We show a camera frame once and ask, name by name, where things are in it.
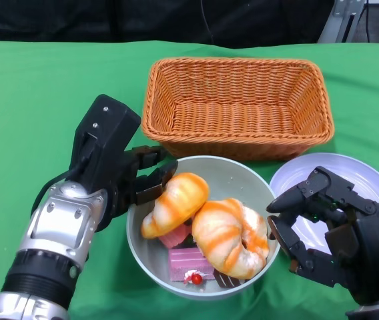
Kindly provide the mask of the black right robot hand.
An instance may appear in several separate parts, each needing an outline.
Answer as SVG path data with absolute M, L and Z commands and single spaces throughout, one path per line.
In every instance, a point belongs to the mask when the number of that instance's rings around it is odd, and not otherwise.
M 349 290 L 359 305 L 379 302 L 379 203 L 354 191 L 343 177 L 316 167 L 266 208 L 271 239 L 301 277 Z M 329 253 L 306 248 L 292 229 L 298 217 L 327 225 Z

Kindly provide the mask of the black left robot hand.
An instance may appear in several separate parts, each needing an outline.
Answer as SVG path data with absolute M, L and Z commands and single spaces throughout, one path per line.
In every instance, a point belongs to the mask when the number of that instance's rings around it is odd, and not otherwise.
M 178 162 L 169 161 L 159 166 L 168 151 L 162 146 L 141 146 L 124 151 L 110 167 L 112 172 L 100 187 L 107 192 L 105 212 L 97 231 L 104 230 L 112 221 L 126 213 L 131 205 L 142 205 L 157 199 L 166 183 L 177 170 Z

